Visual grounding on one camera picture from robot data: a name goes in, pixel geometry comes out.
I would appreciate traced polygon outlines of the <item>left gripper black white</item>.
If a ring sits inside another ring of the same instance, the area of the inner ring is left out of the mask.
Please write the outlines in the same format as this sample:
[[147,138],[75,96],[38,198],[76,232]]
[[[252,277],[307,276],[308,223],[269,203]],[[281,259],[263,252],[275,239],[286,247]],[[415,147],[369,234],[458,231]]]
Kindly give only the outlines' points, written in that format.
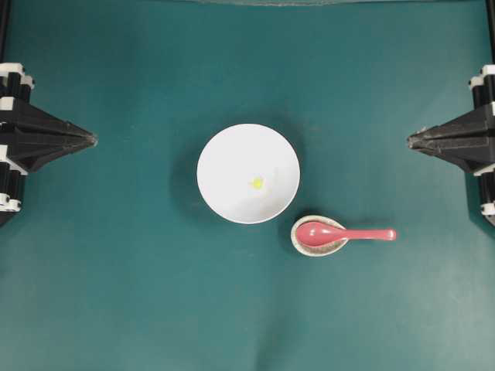
[[[34,86],[21,63],[1,63],[1,226],[22,210],[29,172],[97,144],[89,131],[29,104]],[[25,131],[47,134],[13,137],[14,123]]]

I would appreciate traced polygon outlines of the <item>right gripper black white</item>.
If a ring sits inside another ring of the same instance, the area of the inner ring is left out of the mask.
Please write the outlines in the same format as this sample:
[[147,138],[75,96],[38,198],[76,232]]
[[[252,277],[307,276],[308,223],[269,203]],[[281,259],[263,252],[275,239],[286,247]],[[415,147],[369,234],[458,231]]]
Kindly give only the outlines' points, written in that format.
[[410,135],[408,147],[474,173],[480,212],[494,226],[494,65],[483,66],[469,88],[476,109]]

